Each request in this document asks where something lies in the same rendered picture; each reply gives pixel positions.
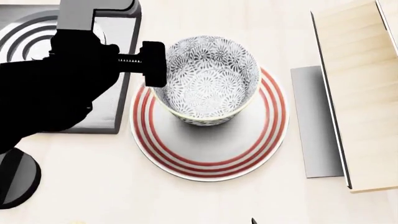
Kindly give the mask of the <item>floral patterned black white bowl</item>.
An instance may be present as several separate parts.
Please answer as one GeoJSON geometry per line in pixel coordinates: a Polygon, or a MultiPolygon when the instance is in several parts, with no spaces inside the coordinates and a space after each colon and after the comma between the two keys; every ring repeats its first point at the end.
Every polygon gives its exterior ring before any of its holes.
{"type": "Polygon", "coordinates": [[[179,120],[215,126],[245,109],[261,82],[260,68],[241,44],[200,35],[179,40],[166,51],[167,84],[153,87],[156,100],[179,120]]]}

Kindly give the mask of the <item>black round disc base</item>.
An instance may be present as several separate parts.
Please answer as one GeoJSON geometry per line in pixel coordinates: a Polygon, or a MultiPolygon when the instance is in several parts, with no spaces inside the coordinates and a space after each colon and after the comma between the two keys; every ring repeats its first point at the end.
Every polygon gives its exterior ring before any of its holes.
{"type": "Polygon", "coordinates": [[[18,207],[31,198],[41,181],[37,161],[14,148],[0,154],[0,210],[18,207]]]}

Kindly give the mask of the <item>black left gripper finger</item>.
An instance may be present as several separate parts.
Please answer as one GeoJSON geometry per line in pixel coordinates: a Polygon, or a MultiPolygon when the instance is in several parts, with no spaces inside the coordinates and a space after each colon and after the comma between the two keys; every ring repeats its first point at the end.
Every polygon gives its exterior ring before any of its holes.
{"type": "Polygon", "coordinates": [[[162,42],[143,41],[139,52],[146,86],[162,88],[167,83],[165,45],[162,42]]]}

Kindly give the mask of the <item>white plate with red rings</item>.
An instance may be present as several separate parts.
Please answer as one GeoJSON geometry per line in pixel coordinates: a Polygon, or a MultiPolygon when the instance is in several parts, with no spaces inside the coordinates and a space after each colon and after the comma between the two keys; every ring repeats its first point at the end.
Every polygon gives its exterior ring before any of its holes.
{"type": "Polygon", "coordinates": [[[285,138],[289,106],[277,80],[262,70],[259,91],[233,119],[195,126],[172,115],[148,87],[135,92],[131,132],[141,152],[160,169],[183,179],[235,179],[269,160],[285,138]]]}

